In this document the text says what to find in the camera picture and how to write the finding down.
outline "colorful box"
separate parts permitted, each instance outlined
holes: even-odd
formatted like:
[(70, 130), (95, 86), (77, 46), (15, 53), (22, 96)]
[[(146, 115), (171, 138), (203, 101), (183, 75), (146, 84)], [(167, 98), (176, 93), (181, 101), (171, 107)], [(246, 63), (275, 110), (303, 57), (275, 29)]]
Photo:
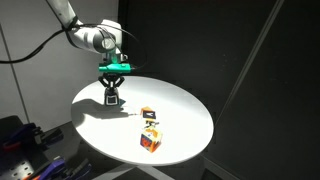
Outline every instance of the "colorful box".
[(161, 139), (162, 133), (153, 126), (150, 126), (142, 132), (140, 145), (152, 153), (160, 146)]

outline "white round table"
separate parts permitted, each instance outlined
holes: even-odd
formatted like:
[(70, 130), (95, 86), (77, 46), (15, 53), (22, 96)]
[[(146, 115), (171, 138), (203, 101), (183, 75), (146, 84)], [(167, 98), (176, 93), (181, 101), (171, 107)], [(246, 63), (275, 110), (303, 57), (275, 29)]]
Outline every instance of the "white round table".
[[(187, 91), (157, 79), (125, 76), (118, 88), (118, 106), (104, 106), (105, 87), (99, 81), (82, 89), (71, 107), (72, 122), (82, 138), (102, 154), (143, 166), (180, 163), (198, 155), (210, 142), (213, 121), (206, 107)], [(141, 108), (156, 112), (163, 133), (150, 153), (140, 145)]]

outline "tabletop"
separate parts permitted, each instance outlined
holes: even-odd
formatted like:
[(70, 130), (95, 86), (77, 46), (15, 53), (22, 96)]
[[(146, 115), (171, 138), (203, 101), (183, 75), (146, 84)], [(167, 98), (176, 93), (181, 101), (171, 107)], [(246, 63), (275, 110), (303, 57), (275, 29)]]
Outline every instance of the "tabletop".
[[(136, 165), (172, 165), (201, 153), (212, 138), (210, 113), (178, 86), (153, 78), (125, 76), (118, 88), (118, 106), (104, 105), (104, 91), (99, 81), (83, 88), (72, 102), (71, 116), (80, 136), (106, 156)], [(153, 153), (140, 145), (146, 126), (140, 111), (146, 106), (156, 112), (156, 128), (163, 133)]]

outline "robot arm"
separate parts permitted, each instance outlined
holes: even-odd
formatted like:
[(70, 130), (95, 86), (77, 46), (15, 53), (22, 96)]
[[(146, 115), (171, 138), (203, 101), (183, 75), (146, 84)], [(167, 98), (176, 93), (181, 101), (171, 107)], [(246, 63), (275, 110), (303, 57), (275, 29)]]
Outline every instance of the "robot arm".
[[(68, 0), (47, 0), (47, 3), (63, 28), (70, 30), (67, 32), (67, 37), (73, 46), (101, 54), (115, 54), (117, 47), (121, 47), (122, 33), (120, 30), (107, 26), (73, 28), (82, 23)], [(121, 29), (120, 24), (113, 21), (103, 20), (101, 24)]]

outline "cable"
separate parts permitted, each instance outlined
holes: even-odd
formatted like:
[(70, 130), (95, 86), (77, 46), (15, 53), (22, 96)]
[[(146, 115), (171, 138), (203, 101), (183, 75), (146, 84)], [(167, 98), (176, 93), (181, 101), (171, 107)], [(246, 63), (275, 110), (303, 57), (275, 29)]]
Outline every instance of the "cable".
[[(109, 37), (111, 38), (111, 40), (113, 41), (113, 43), (115, 44), (115, 46), (119, 49), (120, 53), (122, 53), (121, 49), (116, 45), (116, 42), (115, 40), (112, 38), (112, 36), (110, 36), (110, 33), (105, 29), (105, 28), (101, 28), (99, 26), (108, 26), (108, 27), (111, 27), (111, 28), (114, 28), (114, 29), (117, 29), (119, 31), (122, 31), (126, 34), (128, 34), (131, 38), (133, 38), (141, 47), (144, 55), (145, 55), (145, 62), (143, 65), (139, 66), (139, 67), (136, 67), (134, 65), (132, 65), (133, 67), (133, 70), (138, 70), (138, 69), (141, 69), (143, 68), (144, 66), (146, 66), (148, 64), (148, 57), (147, 57), (147, 52), (145, 50), (145, 48), (143, 47), (143, 45), (140, 43), (140, 41), (138, 40), (138, 38), (136, 38), (134, 35), (132, 35), (131, 33), (129, 33), (128, 31), (125, 31), (123, 29), (120, 29), (120, 28), (116, 28), (116, 27), (113, 27), (113, 26), (110, 26), (110, 25), (106, 25), (106, 24), (81, 24), (81, 25), (75, 25), (73, 28), (78, 28), (80, 29), (81, 27), (97, 27), (101, 30), (103, 30), (104, 32), (106, 32)], [(32, 51), (29, 55), (27, 55), (26, 57), (24, 58), (21, 58), (21, 59), (17, 59), (17, 60), (13, 60), (13, 61), (5, 61), (5, 60), (0, 60), (0, 64), (15, 64), (15, 63), (20, 63), (20, 62), (24, 62), (28, 59), (31, 59), (32, 57), (34, 57), (35, 55), (37, 55), (42, 49), (43, 47), (51, 40), (53, 39), (54, 37), (56, 37), (57, 35), (63, 33), (63, 32), (66, 32), (67, 30), (65, 29), (62, 29), (62, 30), (59, 30), (55, 33), (53, 33), (48, 39), (46, 39), (43, 43), (41, 43), (34, 51)]]

